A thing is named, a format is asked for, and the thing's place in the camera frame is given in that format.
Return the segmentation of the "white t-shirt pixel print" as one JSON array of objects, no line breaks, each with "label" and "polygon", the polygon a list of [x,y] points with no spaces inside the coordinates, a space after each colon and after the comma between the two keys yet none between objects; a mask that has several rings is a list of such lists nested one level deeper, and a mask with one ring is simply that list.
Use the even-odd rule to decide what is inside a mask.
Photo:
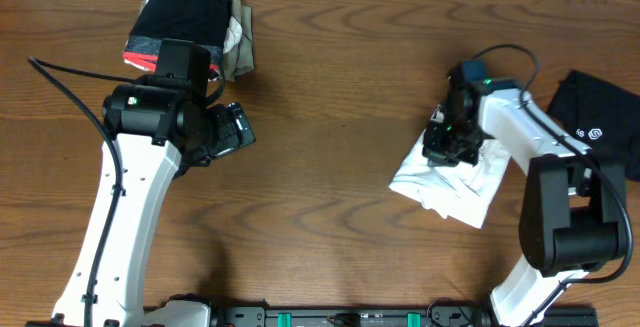
[{"label": "white t-shirt pixel print", "polygon": [[480,229],[511,158],[507,149],[496,140],[486,140],[477,164],[455,167],[429,166],[422,149],[423,139],[419,138],[389,188],[444,219],[453,217]]}]

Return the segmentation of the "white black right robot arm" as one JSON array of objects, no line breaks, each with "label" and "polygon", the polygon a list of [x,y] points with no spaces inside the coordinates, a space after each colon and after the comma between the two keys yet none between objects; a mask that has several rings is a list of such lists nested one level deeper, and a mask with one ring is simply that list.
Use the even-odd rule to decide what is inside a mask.
[{"label": "white black right robot arm", "polygon": [[545,321],[576,284],[620,277],[633,253],[622,165],[565,134],[510,79],[452,81],[426,133],[436,165],[475,163],[486,140],[501,143],[526,175],[519,222],[522,255],[493,289],[484,326]]}]

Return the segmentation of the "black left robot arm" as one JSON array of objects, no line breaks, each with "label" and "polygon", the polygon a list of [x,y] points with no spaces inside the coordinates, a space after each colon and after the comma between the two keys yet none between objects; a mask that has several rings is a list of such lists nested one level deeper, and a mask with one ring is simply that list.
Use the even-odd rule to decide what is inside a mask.
[{"label": "black left robot arm", "polygon": [[101,179],[81,251],[50,326],[219,326],[194,294],[146,311],[144,285],[171,182],[254,142],[242,106],[199,90],[123,84],[104,101]]}]

